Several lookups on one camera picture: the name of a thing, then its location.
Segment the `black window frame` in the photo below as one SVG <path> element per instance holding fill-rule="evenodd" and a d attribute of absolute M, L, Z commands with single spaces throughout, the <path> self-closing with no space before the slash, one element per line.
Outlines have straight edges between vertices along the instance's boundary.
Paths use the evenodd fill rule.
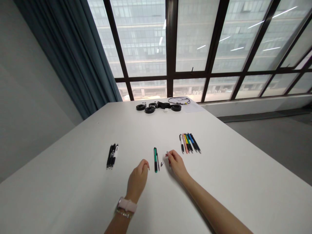
<path fill-rule="evenodd" d="M 177 42 L 177 21 L 178 21 L 178 0 L 166 0 L 166 61 L 167 61 L 167 75 L 163 76 L 143 76 L 143 77 L 129 77 L 125 60 L 123 57 L 122 47 L 119 41 L 119 36 L 117 32 L 117 27 L 115 23 L 115 19 L 113 16 L 113 11 L 111 7 L 110 0 L 103 0 L 106 13 L 108 16 L 110 28 L 113 34 L 114 42 L 116 45 L 119 61 L 121 64 L 122 72 L 123 72 L 123 78 L 115 78 L 115 81 L 117 83 L 125 82 L 127 86 L 127 90 L 129 93 L 129 97 L 131 101 L 134 101 L 134 96 L 132 93 L 130 82 L 136 82 L 136 81 L 154 81 L 154 80 L 166 80 L 167 81 L 167 97 L 173 96 L 173 80 L 175 79 L 196 79 L 196 78 L 206 78 L 206 82 L 204 85 L 204 90 L 202 92 L 202 99 L 201 102 L 198 103 L 212 103 L 212 102 L 224 102 L 224 101 L 233 101 L 233 100 L 246 100 L 246 99 L 256 99 L 256 98 L 272 98 L 272 97 L 282 97 L 282 96 L 296 96 L 296 95 L 302 95 L 302 94 L 310 94 L 312 87 L 308 90 L 306 93 L 299 93 L 299 94 L 288 94 L 290 90 L 295 86 L 295 84 L 300 80 L 300 78 L 303 76 L 305 72 L 312 72 L 312 69 L 309 69 L 309 67 L 312 65 L 312 57 L 309 58 L 309 60 L 306 62 L 306 64 L 303 66 L 302 69 L 296 70 L 295 68 L 297 65 L 306 57 L 306 55 L 312 50 L 312 45 L 310 48 L 307 48 L 307 52 L 303 55 L 303 57 L 297 62 L 297 64 L 294 67 L 286 67 L 282 68 L 282 64 L 288 54 L 290 53 L 291 49 L 294 47 L 298 39 L 300 38 L 301 34 L 309 24 L 312 18 L 312 9 L 310 9 L 309 13 L 305 17 L 305 19 L 302 21 L 301 25 L 298 27 L 297 34 L 294 35 L 290 41 L 289 41 L 289 47 L 287 48 L 286 52 L 284 53 L 281 61 L 279 62 L 277 68 L 275 70 L 270 71 L 248 71 L 251 62 L 259 48 L 259 45 L 266 33 L 266 30 L 271 22 L 271 19 L 277 10 L 277 7 L 281 0 L 272 0 L 270 3 L 270 6 L 267 10 L 264 23 L 261 25 L 261 27 L 258 30 L 258 34 L 253 42 L 253 46 L 249 52 L 249 55 L 246 59 L 245 65 L 243 67 L 243 70 L 240 72 L 222 72 L 222 73 L 212 73 L 212 68 L 214 65 L 214 59 L 216 56 L 221 31 L 223 27 L 220 27 L 220 25 L 223 26 L 229 0 L 220 0 L 218 12 L 216 16 L 215 21 L 215 27 L 212 34 L 211 44 L 209 48 L 209 54 L 207 58 L 207 63 L 204 71 L 188 71 L 188 72 L 176 72 L 176 42 Z M 290 85 L 286 88 L 285 92 L 282 95 L 278 96 L 267 96 L 262 97 L 267 87 L 270 85 L 270 82 L 274 78 L 276 74 L 285 74 L 285 73 L 298 73 L 298 75 L 295 77 L 295 79 L 290 83 Z M 271 75 L 271 77 L 267 80 L 265 83 L 263 89 L 259 93 L 257 97 L 252 98 L 242 98 L 242 99 L 236 99 L 236 95 L 242 85 L 242 82 L 246 76 L 249 75 Z M 229 99 L 227 100 L 218 100 L 218 101 L 205 101 L 206 93 L 208 89 L 209 80 L 212 77 L 231 77 L 231 76 L 238 76 L 238 80 L 234 86 L 233 92 Z"/>

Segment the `black roll of tape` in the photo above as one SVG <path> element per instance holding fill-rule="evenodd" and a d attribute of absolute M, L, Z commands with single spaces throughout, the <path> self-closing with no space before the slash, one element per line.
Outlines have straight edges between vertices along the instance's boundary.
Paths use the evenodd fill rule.
<path fill-rule="evenodd" d="M 147 114 L 151 114 L 155 111 L 155 108 L 154 107 L 147 107 L 145 108 L 145 113 Z"/>
<path fill-rule="evenodd" d="M 142 110 L 144 110 L 145 109 L 145 105 L 143 105 L 143 104 L 140 104 L 140 105 L 137 105 L 136 106 L 136 110 L 138 110 L 138 111 L 142 111 Z"/>
<path fill-rule="evenodd" d="M 150 103 L 149 107 L 154 107 L 155 109 L 158 108 L 157 103 L 155 103 L 155 102 Z"/>
<path fill-rule="evenodd" d="M 166 108 L 170 108 L 170 103 L 168 102 L 165 102 L 165 103 L 162 103 L 162 102 L 157 102 L 158 106 L 161 108 L 161 109 L 166 109 Z"/>
<path fill-rule="evenodd" d="M 173 111 L 180 111 L 181 110 L 181 106 L 180 105 L 171 105 L 171 110 L 173 110 Z"/>

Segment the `white wall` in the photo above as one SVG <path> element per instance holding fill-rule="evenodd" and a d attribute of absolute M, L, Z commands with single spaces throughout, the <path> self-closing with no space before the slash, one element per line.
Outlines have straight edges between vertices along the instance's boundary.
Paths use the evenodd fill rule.
<path fill-rule="evenodd" d="M 201 104 L 216 117 L 257 114 L 301 108 L 312 101 L 312 95 L 251 99 Z"/>
<path fill-rule="evenodd" d="M 0 1 L 0 182 L 82 122 L 13 0 Z"/>

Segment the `pink watch strap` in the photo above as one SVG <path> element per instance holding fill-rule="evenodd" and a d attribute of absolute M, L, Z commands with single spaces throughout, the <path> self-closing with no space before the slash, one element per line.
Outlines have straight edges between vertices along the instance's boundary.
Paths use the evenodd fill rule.
<path fill-rule="evenodd" d="M 123 208 L 125 211 L 134 213 L 136 211 L 137 204 L 133 203 L 131 200 L 126 200 L 121 197 L 118 203 L 118 207 Z"/>

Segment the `curtain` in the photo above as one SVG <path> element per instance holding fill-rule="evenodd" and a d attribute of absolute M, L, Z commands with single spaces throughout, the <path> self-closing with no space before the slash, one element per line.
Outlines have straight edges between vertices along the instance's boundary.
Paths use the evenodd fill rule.
<path fill-rule="evenodd" d="M 14 0 L 83 119 L 122 101 L 87 0 Z"/>

